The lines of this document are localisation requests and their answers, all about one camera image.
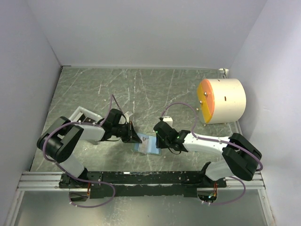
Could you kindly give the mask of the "grey credit card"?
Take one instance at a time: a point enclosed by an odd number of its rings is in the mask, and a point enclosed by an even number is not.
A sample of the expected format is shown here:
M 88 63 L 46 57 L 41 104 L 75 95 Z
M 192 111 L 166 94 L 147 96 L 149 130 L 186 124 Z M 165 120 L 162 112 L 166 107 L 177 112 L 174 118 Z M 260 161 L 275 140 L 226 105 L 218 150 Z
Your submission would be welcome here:
M 146 153 L 148 151 L 149 146 L 149 138 L 141 137 L 141 143 L 139 144 L 138 151 L 141 153 Z

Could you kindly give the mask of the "green card holder wallet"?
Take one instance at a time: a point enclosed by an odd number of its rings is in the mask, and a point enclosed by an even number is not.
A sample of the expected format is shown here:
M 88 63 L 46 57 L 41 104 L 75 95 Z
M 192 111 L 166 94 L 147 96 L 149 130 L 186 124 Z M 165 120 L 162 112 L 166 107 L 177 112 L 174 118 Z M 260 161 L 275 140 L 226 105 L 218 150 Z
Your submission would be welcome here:
M 157 146 L 156 146 L 156 137 L 141 134 L 141 133 L 138 133 L 138 136 L 139 136 L 139 138 L 141 138 L 141 137 L 148 137 L 149 138 L 148 151 L 146 153 L 142 153 L 142 154 L 161 155 L 161 149 L 157 148 Z M 133 151 L 134 152 L 139 152 L 138 147 L 139 147 L 139 144 L 134 144 Z

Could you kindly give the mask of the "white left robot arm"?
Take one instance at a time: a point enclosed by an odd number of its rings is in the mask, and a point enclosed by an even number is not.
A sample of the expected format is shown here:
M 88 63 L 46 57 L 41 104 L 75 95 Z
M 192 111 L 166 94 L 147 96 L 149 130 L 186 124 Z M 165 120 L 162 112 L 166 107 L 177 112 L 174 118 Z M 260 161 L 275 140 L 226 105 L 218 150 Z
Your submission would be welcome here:
M 77 188 L 88 182 L 87 169 L 72 154 L 78 141 L 107 142 L 111 137 L 120 138 L 123 143 L 141 144 L 131 121 L 121 123 L 125 115 L 118 109 L 110 109 L 105 118 L 96 122 L 84 120 L 71 121 L 59 117 L 37 141 L 37 148 L 46 157 L 57 163 L 63 170 L 71 174 L 71 183 Z

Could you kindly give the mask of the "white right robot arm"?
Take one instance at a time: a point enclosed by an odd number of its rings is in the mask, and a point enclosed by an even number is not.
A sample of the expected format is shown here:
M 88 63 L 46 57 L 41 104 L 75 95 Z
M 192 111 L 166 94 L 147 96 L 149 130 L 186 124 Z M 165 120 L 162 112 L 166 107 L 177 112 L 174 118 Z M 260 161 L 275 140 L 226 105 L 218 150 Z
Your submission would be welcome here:
M 209 162 L 203 167 L 204 173 L 199 176 L 199 180 L 204 187 L 210 187 L 215 181 L 231 176 L 251 181 L 255 172 L 262 169 L 261 152 L 239 133 L 233 133 L 229 137 L 211 137 L 189 130 L 178 132 L 163 120 L 154 126 L 154 131 L 158 148 L 221 156 L 219 161 Z

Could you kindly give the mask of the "white card tray box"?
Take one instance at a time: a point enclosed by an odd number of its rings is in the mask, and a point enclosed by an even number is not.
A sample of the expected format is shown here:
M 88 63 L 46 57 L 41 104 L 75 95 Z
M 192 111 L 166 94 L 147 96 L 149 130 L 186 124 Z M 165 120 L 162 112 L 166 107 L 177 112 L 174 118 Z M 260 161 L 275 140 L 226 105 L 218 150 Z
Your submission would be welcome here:
M 98 124 L 102 118 L 102 116 L 79 106 L 69 117 L 69 120 L 81 122 L 80 126 L 84 129 L 84 131 L 80 140 L 85 140 L 93 145 L 98 145 L 104 136 L 104 129 L 102 127 L 83 125 L 83 123 Z

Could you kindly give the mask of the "white cylinder with orange lid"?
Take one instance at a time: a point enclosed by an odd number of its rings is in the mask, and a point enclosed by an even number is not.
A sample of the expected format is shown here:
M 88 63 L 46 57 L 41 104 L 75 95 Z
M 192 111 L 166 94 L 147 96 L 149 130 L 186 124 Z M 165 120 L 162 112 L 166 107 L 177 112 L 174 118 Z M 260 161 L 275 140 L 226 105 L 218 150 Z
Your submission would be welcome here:
M 237 79 L 203 79 L 197 96 L 204 124 L 236 122 L 246 109 L 245 90 Z

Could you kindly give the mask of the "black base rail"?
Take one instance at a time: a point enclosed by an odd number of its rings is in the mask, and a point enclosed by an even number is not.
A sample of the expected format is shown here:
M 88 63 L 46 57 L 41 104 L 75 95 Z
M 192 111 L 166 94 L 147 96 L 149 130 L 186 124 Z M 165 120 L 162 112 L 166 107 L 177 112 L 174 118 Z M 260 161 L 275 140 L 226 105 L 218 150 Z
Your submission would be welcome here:
M 198 197 L 198 189 L 213 191 L 214 186 L 226 187 L 224 178 L 216 182 L 212 181 L 205 176 L 203 169 L 201 171 L 151 172 L 84 170 L 80 178 L 96 183 L 78 181 L 63 173 L 59 188 L 86 189 L 90 198 L 100 199 L 113 195 L 113 189 L 106 183 L 114 186 L 116 197 L 181 195 L 194 198 Z

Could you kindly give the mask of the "aluminium frame profile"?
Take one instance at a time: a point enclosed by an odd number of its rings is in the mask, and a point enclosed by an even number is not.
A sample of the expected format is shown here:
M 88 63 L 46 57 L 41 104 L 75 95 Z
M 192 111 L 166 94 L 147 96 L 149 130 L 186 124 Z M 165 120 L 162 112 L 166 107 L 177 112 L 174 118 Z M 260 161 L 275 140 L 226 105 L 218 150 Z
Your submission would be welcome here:
M 20 191 L 59 190 L 61 172 L 23 172 L 17 189 Z

